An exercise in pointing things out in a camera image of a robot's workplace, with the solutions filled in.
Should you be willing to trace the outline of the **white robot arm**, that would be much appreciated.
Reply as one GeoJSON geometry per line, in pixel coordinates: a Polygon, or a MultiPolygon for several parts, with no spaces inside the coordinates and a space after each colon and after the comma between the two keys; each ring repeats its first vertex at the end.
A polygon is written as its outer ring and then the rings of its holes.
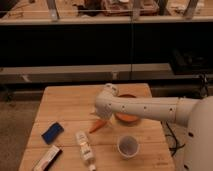
{"type": "Polygon", "coordinates": [[[171,122],[187,128],[183,171],[213,171],[213,96],[122,98],[107,83],[96,96],[96,114],[109,120],[114,113],[171,122]]]}

